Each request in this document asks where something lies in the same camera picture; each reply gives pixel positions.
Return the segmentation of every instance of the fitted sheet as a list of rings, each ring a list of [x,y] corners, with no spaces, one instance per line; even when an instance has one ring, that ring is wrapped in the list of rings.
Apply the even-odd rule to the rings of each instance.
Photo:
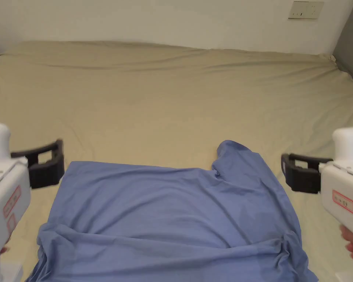
[[[280,155],[333,156],[332,132],[353,126],[353,80],[334,58],[117,42],[24,42],[0,56],[0,122],[11,150],[63,138],[73,160],[210,169],[230,139],[258,152],[299,217],[320,281],[353,269],[318,195],[285,186]],[[58,187],[32,191],[4,261],[36,264],[39,227]]]

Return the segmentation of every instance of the blue t-shirt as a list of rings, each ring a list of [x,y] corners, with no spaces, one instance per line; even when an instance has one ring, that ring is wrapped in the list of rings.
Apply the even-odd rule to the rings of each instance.
[[[264,160],[224,141],[212,170],[72,162],[27,281],[317,281]]]

